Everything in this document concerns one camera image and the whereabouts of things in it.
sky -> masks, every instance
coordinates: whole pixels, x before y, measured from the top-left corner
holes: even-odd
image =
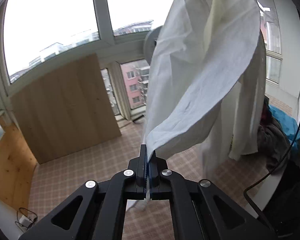
[[[154,20],[163,25],[173,0],[107,0],[113,30]],[[3,41],[9,75],[25,69],[40,50],[98,30],[93,0],[8,0]]]

blue fabric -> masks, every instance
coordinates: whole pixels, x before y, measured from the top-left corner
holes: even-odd
[[[282,131],[287,135],[290,143],[292,143],[292,140],[296,134],[296,131],[298,129],[298,125],[296,120],[294,120],[292,117],[288,116],[284,111],[269,105],[270,111],[272,113],[272,116],[277,119],[282,127]],[[298,132],[296,141],[294,142],[291,151],[296,152],[298,150],[297,140],[300,139],[300,131]]]

pink building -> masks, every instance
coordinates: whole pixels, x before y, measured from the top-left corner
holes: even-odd
[[[138,82],[138,62],[139,61],[133,61],[121,65],[131,109],[144,104],[141,98],[140,83]]]

dark clothing pile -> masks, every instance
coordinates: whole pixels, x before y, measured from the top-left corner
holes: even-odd
[[[282,131],[280,123],[271,114],[269,98],[266,96],[258,128],[257,143],[258,152],[267,156],[266,168],[268,171],[271,171],[278,164],[290,146],[290,141]],[[289,159],[289,155],[290,153],[278,169],[286,163]]]

plywood wall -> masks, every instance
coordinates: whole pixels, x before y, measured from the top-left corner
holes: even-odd
[[[11,102],[39,163],[121,135],[95,54],[39,78]]]
[[[36,159],[15,124],[5,126],[0,140],[0,199],[15,210],[28,208]]]

